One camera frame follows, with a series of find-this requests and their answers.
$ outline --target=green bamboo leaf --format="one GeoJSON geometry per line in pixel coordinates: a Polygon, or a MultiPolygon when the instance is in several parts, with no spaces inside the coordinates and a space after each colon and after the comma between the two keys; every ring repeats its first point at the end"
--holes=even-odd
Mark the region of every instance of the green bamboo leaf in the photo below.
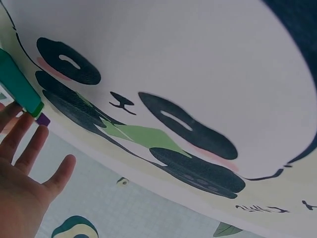
{"type": "Polygon", "coordinates": [[[217,230],[213,234],[213,237],[225,237],[239,233],[241,231],[243,230],[232,225],[220,222],[219,226],[217,227],[217,230]]]}

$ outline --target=purple marker tip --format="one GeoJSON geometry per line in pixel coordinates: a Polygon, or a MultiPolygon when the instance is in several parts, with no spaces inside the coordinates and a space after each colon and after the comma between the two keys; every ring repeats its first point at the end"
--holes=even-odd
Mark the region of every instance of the purple marker tip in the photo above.
{"type": "Polygon", "coordinates": [[[39,125],[45,125],[45,126],[49,126],[49,124],[51,123],[50,119],[47,118],[46,115],[44,115],[43,113],[41,113],[41,115],[39,116],[39,118],[36,120],[36,122],[39,125]]]}

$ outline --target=teal marker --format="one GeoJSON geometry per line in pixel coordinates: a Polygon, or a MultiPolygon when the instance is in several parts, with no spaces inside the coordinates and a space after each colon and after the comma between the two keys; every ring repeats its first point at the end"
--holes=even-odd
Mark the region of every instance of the teal marker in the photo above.
{"type": "Polygon", "coordinates": [[[37,118],[44,104],[12,57],[0,49],[0,84],[4,90],[30,115],[37,118]]]}

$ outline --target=panda face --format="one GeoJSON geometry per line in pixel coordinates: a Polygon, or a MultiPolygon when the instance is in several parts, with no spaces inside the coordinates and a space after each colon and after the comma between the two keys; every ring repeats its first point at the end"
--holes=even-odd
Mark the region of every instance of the panda face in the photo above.
{"type": "Polygon", "coordinates": [[[82,126],[158,166],[153,148],[265,178],[316,135],[310,71],[261,1],[2,2],[46,79],[88,102],[82,126]]]}

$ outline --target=hand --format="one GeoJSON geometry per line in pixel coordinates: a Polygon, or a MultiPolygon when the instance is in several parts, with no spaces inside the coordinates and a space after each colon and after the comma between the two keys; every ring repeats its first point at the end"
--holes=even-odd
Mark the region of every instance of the hand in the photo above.
{"type": "MultiPolygon", "coordinates": [[[[0,112],[0,131],[21,112],[12,103],[0,112]]],[[[0,234],[2,238],[34,238],[50,203],[63,191],[73,172],[76,159],[66,156],[55,174],[40,184],[28,174],[49,134],[39,126],[24,152],[13,166],[12,159],[23,135],[34,119],[22,115],[0,144],[0,234]]]]}
{"type": "MultiPolygon", "coordinates": [[[[0,103],[0,111],[2,111],[5,108],[3,103],[0,103]]],[[[4,127],[4,129],[1,131],[1,133],[3,134],[8,134],[12,128],[14,127],[14,125],[17,123],[17,121],[19,120],[19,118],[12,118],[12,120],[4,127]]]]}

